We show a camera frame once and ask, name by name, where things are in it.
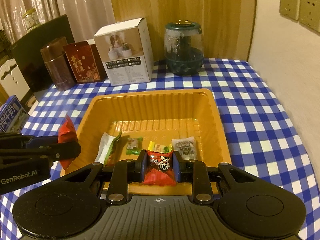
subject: red snack package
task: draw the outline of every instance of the red snack package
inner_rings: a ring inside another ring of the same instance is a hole
[[[66,121],[60,126],[58,130],[58,143],[73,142],[73,141],[76,141],[76,142],[78,141],[76,128],[73,125],[71,118],[68,115],[66,115]],[[73,160],[74,158],[62,160],[59,162],[62,168],[66,170]]]
[[[158,186],[175,186],[176,181],[172,171],[172,151],[169,153],[157,153],[147,150],[147,153],[149,167],[143,183]]]

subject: jar on shelf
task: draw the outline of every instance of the jar on shelf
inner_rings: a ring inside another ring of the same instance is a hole
[[[27,33],[41,25],[35,8],[26,11],[22,15],[22,20]]]
[[[203,40],[199,23],[179,20],[165,26],[166,64],[176,75],[193,75],[203,65]]]

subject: blue and white checkered tablecloth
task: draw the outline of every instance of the blue and white checkered tablecloth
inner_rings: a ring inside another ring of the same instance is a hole
[[[97,95],[186,88],[208,88],[213,92],[232,164],[300,197],[307,208],[307,217],[299,236],[320,239],[319,189],[306,150],[276,96],[247,62],[207,59],[202,71],[192,77],[176,76],[166,69],[164,62],[158,62],[149,83],[112,87],[105,80],[63,92],[53,86],[22,132],[56,135],[66,114],[78,127],[90,101]],[[51,178],[58,178],[60,170],[61,166],[55,163]],[[48,181],[2,196],[1,239],[21,236],[12,217],[15,200]]]

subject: humidifier box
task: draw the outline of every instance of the humidifier box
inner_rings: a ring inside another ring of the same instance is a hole
[[[145,18],[104,26],[94,41],[111,85],[150,81],[154,61]]]

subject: wooden wall panel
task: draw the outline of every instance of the wooden wall panel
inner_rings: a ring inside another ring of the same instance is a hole
[[[0,84],[0,106],[3,105],[9,98],[7,92],[4,90],[3,86]]]
[[[205,57],[247,60],[255,0],[111,0],[116,21],[146,17],[155,60],[164,58],[164,26],[187,19],[201,24]]]

